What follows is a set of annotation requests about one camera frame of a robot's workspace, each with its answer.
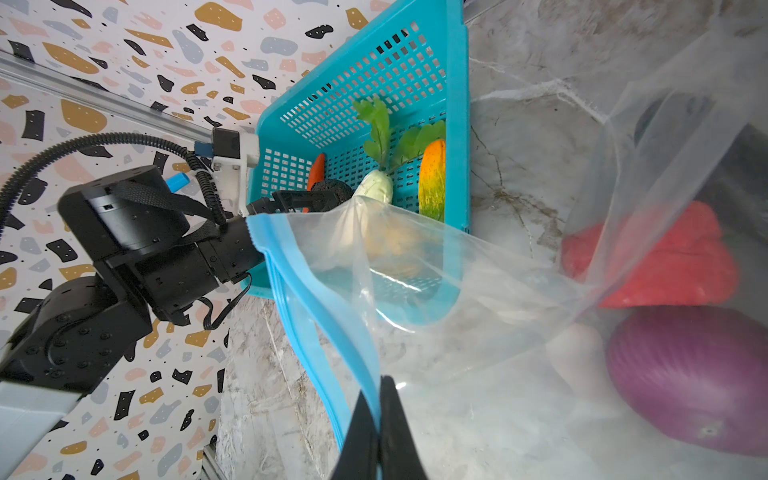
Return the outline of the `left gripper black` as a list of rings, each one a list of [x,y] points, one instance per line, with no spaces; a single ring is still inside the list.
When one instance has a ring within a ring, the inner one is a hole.
[[[280,190],[246,205],[249,215],[326,212],[331,191]],[[204,204],[173,193],[154,166],[125,170],[69,188],[57,209],[120,299],[157,319],[185,326],[193,303],[236,284],[264,257],[246,221],[219,225]]]

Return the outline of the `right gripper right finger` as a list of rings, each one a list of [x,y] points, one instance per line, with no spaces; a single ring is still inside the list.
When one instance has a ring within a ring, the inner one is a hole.
[[[390,376],[381,378],[379,464],[385,480],[427,479],[405,411]]]

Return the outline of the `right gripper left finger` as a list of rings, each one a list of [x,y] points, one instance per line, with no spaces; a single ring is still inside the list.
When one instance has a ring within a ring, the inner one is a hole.
[[[347,435],[331,480],[375,480],[379,437],[367,401],[358,395]]]

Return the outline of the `teal plastic basket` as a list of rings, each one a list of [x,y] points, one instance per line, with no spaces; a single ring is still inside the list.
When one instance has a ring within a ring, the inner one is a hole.
[[[286,212],[307,196],[310,170],[358,186],[389,171],[393,203],[422,210],[422,159],[405,160],[402,139],[443,126],[445,224],[470,226],[468,31],[457,1],[398,1],[279,98],[262,115],[258,165],[250,173],[250,213]]]

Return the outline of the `green toy leaf vegetable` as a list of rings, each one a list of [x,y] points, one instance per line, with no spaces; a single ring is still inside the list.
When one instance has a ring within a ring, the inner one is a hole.
[[[385,173],[394,173],[404,164],[423,156],[426,147],[432,142],[446,139],[446,123],[440,120],[412,127],[394,143],[389,112],[381,99],[355,100],[353,108],[357,119],[371,127],[370,138],[363,144],[364,152]]]

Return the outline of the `clear zip top bag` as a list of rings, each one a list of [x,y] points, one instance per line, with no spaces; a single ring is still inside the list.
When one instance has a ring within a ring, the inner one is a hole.
[[[652,130],[635,145],[640,115],[675,92],[715,105],[679,151]],[[339,456],[360,393],[380,436],[381,378],[390,376],[427,479],[765,478],[767,454],[671,439],[628,406],[606,351],[643,307],[600,306],[697,201],[748,123],[767,134],[767,29],[711,30],[620,97],[549,264],[364,198],[327,213],[251,217],[285,333],[338,432]],[[416,276],[369,264],[367,225],[395,218],[431,235]],[[767,243],[728,238],[716,218],[739,286],[721,304],[698,306],[767,328]]]

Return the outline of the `purple toy onion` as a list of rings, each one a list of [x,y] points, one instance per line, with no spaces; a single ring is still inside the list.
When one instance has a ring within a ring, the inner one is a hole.
[[[714,306],[643,307],[613,332],[609,377],[667,437],[753,457],[767,454],[767,328]]]

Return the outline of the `red toy pepper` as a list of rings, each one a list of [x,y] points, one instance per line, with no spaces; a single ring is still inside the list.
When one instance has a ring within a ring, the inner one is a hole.
[[[731,298],[740,270],[722,240],[715,212],[694,201],[639,262],[628,280],[600,304],[644,306],[721,304]]]

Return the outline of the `black toy avocado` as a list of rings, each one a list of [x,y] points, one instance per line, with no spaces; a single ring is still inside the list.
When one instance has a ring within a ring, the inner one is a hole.
[[[329,179],[315,183],[310,193],[313,196],[311,209],[314,212],[327,212],[350,200],[354,190],[343,181]]]

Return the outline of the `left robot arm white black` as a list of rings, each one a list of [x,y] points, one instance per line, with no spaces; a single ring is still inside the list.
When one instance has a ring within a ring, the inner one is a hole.
[[[153,166],[72,187],[57,209],[95,272],[53,289],[2,348],[3,478],[155,321],[188,325],[189,309],[220,285],[252,289],[264,262],[244,215],[215,222]]]

